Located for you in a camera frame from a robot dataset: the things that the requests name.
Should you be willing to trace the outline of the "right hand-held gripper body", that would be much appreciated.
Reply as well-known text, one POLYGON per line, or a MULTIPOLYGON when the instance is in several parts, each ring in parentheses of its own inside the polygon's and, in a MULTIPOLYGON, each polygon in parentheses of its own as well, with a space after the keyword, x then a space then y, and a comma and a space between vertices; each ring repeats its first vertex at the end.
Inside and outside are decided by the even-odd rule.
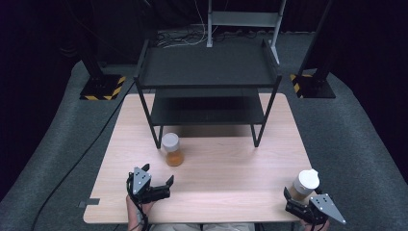
POLYGON ((294 199, 287 201, 285 210, 312 224, 324 224, 329 218, 346 224, 345 218, 327 193, 311 196, 307 204, 294 199))

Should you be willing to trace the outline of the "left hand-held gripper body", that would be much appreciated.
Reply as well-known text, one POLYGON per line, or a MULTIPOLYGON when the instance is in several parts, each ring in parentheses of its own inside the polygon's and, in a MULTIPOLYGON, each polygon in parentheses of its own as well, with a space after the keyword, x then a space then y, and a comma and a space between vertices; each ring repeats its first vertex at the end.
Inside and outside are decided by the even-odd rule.
POLYGON ((151 174, 142 170, 141 167, 135 167, 128 174, 126 190, 135 204, 148 204, 170 197, 170 188, 166 187, 166 184, 152 187, 151 178, 151 174))

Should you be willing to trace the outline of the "orange powder jar white lid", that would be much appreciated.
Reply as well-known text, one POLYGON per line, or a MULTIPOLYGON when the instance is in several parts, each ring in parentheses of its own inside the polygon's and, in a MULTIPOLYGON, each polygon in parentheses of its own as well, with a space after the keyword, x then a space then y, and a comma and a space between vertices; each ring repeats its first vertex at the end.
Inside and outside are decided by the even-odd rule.
POLYGON ((166 151, 166 163, 178 167, 184 162, 184 154, 180 150, 180 140, 175 133, 167 133, 162 137, 162 145, 166 151))

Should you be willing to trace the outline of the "black two-tier shelf rack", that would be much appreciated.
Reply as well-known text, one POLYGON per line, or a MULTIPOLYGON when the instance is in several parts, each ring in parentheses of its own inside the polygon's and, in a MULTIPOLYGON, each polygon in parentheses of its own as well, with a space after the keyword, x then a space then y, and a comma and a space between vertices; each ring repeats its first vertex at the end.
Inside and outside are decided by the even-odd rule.
POLYGON ((146 41, 134 81, 157 147, 166 126, 248 125, 261 142, 282 75, 258 47, 153 48, 146 41))

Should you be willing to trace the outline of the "person's right hand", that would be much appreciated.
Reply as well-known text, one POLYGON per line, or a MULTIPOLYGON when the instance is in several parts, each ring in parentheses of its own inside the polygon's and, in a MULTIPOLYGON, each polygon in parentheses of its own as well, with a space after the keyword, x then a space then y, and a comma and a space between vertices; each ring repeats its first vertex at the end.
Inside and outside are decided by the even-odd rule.
POLYGON ((312 223, 308 223, 305 220, 300 222, 300 226, 298 231, 328 231, 330 226, 330 221, 328 220, 324 224, 313 225, 312 223))

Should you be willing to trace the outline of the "person's beige trousers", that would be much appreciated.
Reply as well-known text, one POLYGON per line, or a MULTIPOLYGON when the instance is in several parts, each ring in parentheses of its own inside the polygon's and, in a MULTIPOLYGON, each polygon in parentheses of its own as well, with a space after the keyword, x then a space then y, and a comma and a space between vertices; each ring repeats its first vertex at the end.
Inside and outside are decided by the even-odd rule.
POLYGON ((154 224, 150 231, 255 231, 254 223, 154 224))

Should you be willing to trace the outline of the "grey tape piece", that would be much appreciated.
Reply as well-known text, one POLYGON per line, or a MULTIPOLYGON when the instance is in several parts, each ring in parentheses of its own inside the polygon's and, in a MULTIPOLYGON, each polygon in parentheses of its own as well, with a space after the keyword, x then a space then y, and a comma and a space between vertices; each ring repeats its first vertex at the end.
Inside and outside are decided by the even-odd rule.
POLYGON ((78 204, 78 208, 87 208, 89 205, 98 205, 100 198, 88 198, 86 200, 82 200, 78 204))

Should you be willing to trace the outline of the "grey metal stand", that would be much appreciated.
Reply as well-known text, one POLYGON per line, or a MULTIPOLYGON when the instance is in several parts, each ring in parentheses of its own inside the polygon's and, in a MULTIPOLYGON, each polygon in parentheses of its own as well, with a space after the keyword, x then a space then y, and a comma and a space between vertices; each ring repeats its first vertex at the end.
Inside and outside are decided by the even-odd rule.
POLYGON ((214 11, 213 0, 208 0, 206 46, 208 48, 213 46, 213 33, 216 30, 216 26, 272 28, 273 37, 268 41, 268 45, 275 61, 280 64, 276 49, 276 41, 280 31, 286 3, 287 0, 280 0, 278 11, 271 13, 228 12, 226 10, 220 12, 214 11))

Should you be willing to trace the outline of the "black post with striped base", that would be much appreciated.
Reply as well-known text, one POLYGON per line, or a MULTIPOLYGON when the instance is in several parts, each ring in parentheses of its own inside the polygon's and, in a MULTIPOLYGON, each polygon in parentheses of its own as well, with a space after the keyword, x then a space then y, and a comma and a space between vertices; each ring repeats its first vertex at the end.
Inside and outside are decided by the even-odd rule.
POLYGON ((104 74, 92 54, 89 40, 68 0, 60 0, 69 22, 77 52, 88 71, 89 79, 80 93, 85 100, 114 100, 121 91, 125 77, 117 74, 104 74))
POLYGON ((323 59, 320 66, 312 75, 304 75, 303 72, 307 66, 312 62, 313 53, 317 47, 320 32, 325 23, 325 20, 330 12, 333 0, 328 0, 323 15, 320 19, 317 31, 312 39, 312 42, 306 52, 305 58, 296 74, 291 75, 294 91, 298 98, 335 98, 336 95, 332 91, 327 82, 327 76, 330 72, 333 51, 329 51, 327 56, 323 59))

